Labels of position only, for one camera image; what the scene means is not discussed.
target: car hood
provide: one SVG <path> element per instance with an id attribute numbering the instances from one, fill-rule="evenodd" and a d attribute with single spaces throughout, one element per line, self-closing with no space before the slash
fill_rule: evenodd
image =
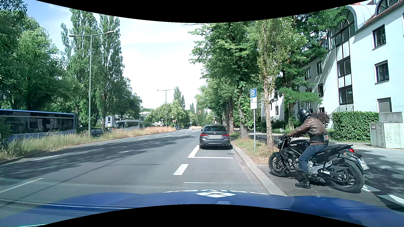
<path id="1" fill-rule="evenodd" d="M 398 226 L 404 214 L 358 201 L 322 196 L 282 196 L 235 190 L 179 190 L 160 193 L 96 193 L 39 206 L 0 219 L 2 227 L 35 226 L 130 208 L 179 204 L 227 204 L 313 214 L 368 227 Z"/>

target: asphalt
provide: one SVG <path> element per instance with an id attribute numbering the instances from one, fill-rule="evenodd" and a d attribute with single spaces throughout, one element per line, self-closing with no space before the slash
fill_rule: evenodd
<path id="1" fill-rule="evenodd" d="M 0 165 L 0 217 L 92 193 L 265 192 L 232 148 L 199 149 L 199 134 L 185 129 L 76 145 Z"/>
<path id="2" fill-rule="evenodd" d="M 279 135 L 273 136 L 275 142 L 279 141 L 278 136 Z M 259 135 L 256 134 L 256 140 L 266 142 L 266 135 L 261 133 Z M 329 144 L 337 145 L 340 143 L 330 141 Z M 402 174 L 400 170 L 404 167 L 404 163 L 399 160 L 400 154 L 404 154 L 404 151 L 372 148 L 365 145 L 354 145 L 353 148 L 356 152 L 363 155 L 363 159 L 370 167 L 370 169 L 365 172 L 365 186 L 360 193 L 346 193 L 339 191 L 333 186 L 324 184 L 312 184 L 311 189 L 300 189 L 294 185 L 301 180 L 296 172 L 291 171 L 288 177 L 282 178 L 274 176 L 270 172 L 268 165 L 258 167 L 287 196 L 318 195 L 344 198 L 404 212 L 404 174 Z M 393 161 L 389 160 L 389 156 L 397 157 L 395 161 Z"/>

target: blurred license plate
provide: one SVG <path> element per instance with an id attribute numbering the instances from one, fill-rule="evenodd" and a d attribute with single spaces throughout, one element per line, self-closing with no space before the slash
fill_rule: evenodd
<path id="1" fill-rule="evenodd" d="M 209 135 L 210 139 L 221 139 L 222 135 Z"/>
<path id="2" fill-rule="evenodd" d="M 363 170 L 370 169 L 369 166 L 366 164 L 366 162 L 363 160 L 363 158 L 357 158 L 360 166 L 362 166 Z"/>

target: motorcycle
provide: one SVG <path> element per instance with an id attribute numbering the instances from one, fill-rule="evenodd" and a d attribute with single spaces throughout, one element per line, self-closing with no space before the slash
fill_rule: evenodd
<path id="1" fill-rule="evenodd" d="M 268 160 L 272 173 L 287 177 L 290 170 L 300 171 L 299 157 L 309 145 L 304 139 L 291 141 L 291 138 L 280 137 L 279 152 L 274 152 Z M 317 152 L 307 162 L 309 179 L 331 183 L 345 192 L 360 191 L 365 184 L 364 171 L 369 166 L 352 146 L 331 145 Z"/>

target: blue bus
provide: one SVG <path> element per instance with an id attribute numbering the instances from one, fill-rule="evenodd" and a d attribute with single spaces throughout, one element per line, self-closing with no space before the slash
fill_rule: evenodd
<path id="1" fill-rule="evenodd" d="M 11 126 L 9 141 L 21 137 L 41 137 L 50 132 L 73 134 L 76 131 L 73 113 L 0 109 L 0 117 Z"/>

